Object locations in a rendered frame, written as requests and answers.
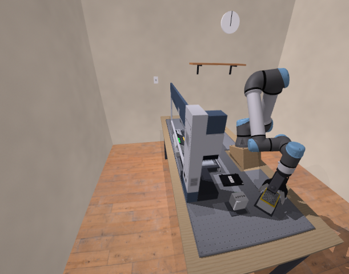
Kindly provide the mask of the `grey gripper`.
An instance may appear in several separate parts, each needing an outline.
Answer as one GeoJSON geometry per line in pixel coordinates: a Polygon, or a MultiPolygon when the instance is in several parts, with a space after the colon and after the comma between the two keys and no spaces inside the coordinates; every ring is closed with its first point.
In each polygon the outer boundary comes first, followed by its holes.
{"type": "MultiPolygon", "coordinates": [[[[279,171],[279,169],[277,168],[276,171],[275,171],[275,173],[274,173],[274,175],[273,175],[273,177],[275,176],[275,174],[276,174],[277,172],[278,172],[279,174],[283,175],[283,176],[286,176],[286,178],[285,178],[285,180],[283,181],[281,187],[278,189],[278,190],[280,190],[280,193],[279,193],[279,194],[280,194],[280,196],[281,196],[281,198],[280,198],[280,199],[281,199],[281,202],[280,202],[280,203],[281,203],[281,205],[283,205],[283,203],[284,203],[284,201],[285,201],[285,198],[286,198],[286,196],[287,196],[287,193],[288,193],[288,189],[286,188],[286,184],[287,184],[287,181],[288,181],[289,177],[287,178],[287,176],[291,176],[292,174],[284,174],[284,173],[282,173],[281,171],[279,171]]],[[[265,180],[264,183],[262,184],[262,186],[260,187],[260,189],[258,190],[258,192],[260,192],[261,190],[267,188],[268,185],[270,184],[271,180],[272,180],[272,178],[271,178],[271,179],[265,180]]]]}

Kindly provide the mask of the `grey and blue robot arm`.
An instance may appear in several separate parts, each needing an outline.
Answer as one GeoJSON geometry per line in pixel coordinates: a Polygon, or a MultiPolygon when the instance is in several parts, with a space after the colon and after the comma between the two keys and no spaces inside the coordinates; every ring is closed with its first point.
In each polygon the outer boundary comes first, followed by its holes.
{"type": "MultiPolygon", "coordinates": [[[[250,152],[280,151],[282,157],[278,161],[278,169],[284,174],[293,174],[304,155],[305,146],[292,142],[289,137],[279,134],[274,138],[266,138],[266,132],[273,128],[271,114],[278,94],[290,82],[286,68],[275,68],[257,71],[247,80],[244,93],[247,97],[249,118],[236,122],[236,147],[248,148],[250,152]],[[263,91],[261,101],[260,94],[263,91]]],[[[276,194],[286,176],[278,172],[273,177],[267,190],[276,194]]]]}

